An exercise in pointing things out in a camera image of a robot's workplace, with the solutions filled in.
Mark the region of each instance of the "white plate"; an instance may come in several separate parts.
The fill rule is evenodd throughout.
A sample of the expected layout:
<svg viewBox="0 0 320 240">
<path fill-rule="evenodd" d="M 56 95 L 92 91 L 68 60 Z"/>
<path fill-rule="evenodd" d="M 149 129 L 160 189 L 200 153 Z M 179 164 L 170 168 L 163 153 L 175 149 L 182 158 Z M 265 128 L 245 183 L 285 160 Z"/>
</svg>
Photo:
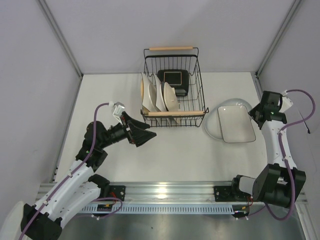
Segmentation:
<svg viewBox="0 0 320 240">
<path fill-rule="evenodd" d="M 142 106 L 145 107 L 149 112 L 158 112 L 155 107 L 157 101 L 156 87 L 143 72 L 141 72 L 141 75 L 143 82 Z"/>
<path fill-rule="evenodd" d="M 254 128 L 245 106 L 221 106 L 218 116 L 226 143 L 249 143 L 256 140 Z"/>
<path fill-rule="evenodd" d="M 223 140 L 222 134 L 221 134 L 221 127 L 219 123 L 219 117 L 218 117 L 218 108 L 221 106 L 245 106 L 248 111 L 252 109 L 252 106 L 241 98 L 231 98 L 226 101 L 223 101 L 219 105 L 212 107 L 212 109 L 209 114 L 207 114 L 204 118 L 204 129 L 210 135 L 212 138 L 216 140 Z"/>
<path fill-rule="evenodd" d="M 160 112 L 167 112 L 162 88 L 161 88 L 161 81 L 158 78 L 157 75 L 153 74 L 155 78 L 155 86 L 156 86 L 156 101 L 155 101 L 155 107 L 160 110 Z M 171 120 L 169 118 L 166 119 L 169 126 L 171 126 Z"/>
<path fill-rule="evenodd" d="M 167 82 L 165 82 L 163 85 L 163 100 L 169 112 L 176 112 L 179 110 L 179 103 L 175 89 L 171 87 Z M 181 123 L 181 120 L 178 117 L 174 118 L 174 120 L 177 124 Z"/>
</svg>

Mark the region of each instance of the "wooden handle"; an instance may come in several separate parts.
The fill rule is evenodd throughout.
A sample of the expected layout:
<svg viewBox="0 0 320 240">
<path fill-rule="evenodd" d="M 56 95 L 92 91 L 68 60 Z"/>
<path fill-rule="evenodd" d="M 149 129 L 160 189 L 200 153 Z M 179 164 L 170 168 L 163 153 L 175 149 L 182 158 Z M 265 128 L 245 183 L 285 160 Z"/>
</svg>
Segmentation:
<svg viewBox="0 0 320 240">
<path fill-rule="evenodd" d="M 162 46 L 162 47 L 150 47 L 150 51 L 172 51 L 172 50 L 192 50 L 193 46 Z"/>
<path fill-rule="evenodd" d="M 151 111 L 148 117 L 203 115 L 204 111 Z"/>
</svg>

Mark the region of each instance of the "white table surface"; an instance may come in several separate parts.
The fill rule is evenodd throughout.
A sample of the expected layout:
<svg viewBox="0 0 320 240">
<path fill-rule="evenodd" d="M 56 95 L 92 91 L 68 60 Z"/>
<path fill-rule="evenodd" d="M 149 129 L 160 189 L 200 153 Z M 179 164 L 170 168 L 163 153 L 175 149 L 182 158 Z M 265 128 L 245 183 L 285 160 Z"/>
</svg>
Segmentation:
<svg viewBox="0 0 320 240">
<path fill-rule="evenodd" d="M 56 181 L 65 175 L 82 146 L 87 125 L 97 105 L 121 102 L 126 112 L 143 122 L 140 115 L 141 74 L 84 75 Z M 206 107 L 231 98 L 241 98 L 253 107 L 259 102 L 249 72 L 202 73 Z M 100 108 L 97 119 L 105 128 L 116 125 L 111 108 Z M 197 182 L 231 181 L 236 175 L 256 178 L 267 164 L 265 140 L 253 124 L 256 140 L 250 143 L 225 143 L 209 137 L 201 127 L 153 127 L 157 136 L 141 147 L 123 140 L 104 150 L 108 153 L 97 170 L 112 182 Z"/>
</svg>

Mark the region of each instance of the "wire basket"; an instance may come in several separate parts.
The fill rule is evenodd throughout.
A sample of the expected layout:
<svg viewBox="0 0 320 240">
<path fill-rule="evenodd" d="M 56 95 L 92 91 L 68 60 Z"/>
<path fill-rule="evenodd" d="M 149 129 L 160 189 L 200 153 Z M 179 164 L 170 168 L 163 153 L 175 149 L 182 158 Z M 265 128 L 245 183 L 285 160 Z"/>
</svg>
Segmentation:
<svg viewBox="0 0 320 240">
<path fill-rule="evenodd" d="M 160 51 L 171 54 L 157 54 Z M 178 54 L 181 51 L 189 54 Z M 187 70 L 189 74 L 187 96 L 177 96 L 179 111 L 145 112 L 142 108 L 141 115 L 145 123 L 151 127 L 200 127 L 209 109 L 205 104 L 198 55 L 199 49 L 192 46 L 152 47 L 144 50 L 144 74 L 151 78 L 153 85 L 156 86 L 154 75 L 159 70 Z"/>
</svg>

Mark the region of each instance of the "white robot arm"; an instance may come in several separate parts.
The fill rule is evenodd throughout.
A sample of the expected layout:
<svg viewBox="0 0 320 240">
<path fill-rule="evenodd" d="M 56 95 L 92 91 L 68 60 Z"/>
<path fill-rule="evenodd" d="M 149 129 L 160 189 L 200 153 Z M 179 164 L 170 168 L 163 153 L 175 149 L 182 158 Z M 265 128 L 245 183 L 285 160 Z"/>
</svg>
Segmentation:
<svg viewBox="0 0 320 240">
<path fill-rule="evenodd" d="M 150 128 L 148 124 L 131 118 L 119 102 L 113 110 L 119 123 L 106 130 L 96 121 L 98 108 L 103 105 L 107 103 L 97 107 L 94 121 L 87 126 L 82 148 L 68 173 L 33 206 L 24 205 L 21 236 L 26 234 L 32 240 L 57 240 L 62 229 L 83 207 L 110 195 L 110 182 L 94 174 L 108 155 L 104 148 L 124 139 L 139 147 L 157 135 L 146 130 Z"/>
<path fill-rule="evenodd" d="M 223 192 L 225 188 L 214 187 L 215 192 L 222 191 L 219 195 L 215 194 L 217 202 L 245 202 L 247 197 L 252 196 L 255 202 L 289 208 L 292 201 L 293 203 L 296 201 L 305 184 L 306 174 L 297 169 L 290 153 L 287 130 L 284 127 L 287 119 L 286 115 L 280 112 L 283 102 L 289 103 L 289 107 L 292 106 L 292 102 L 286 95 L 264 91 L 260 103 L 249 111 L 248 114 L 258 124 L 264 136 L 268 164 L 257 178 L 237 175 L 232 180 L 227 193 Z"/>
</svg>

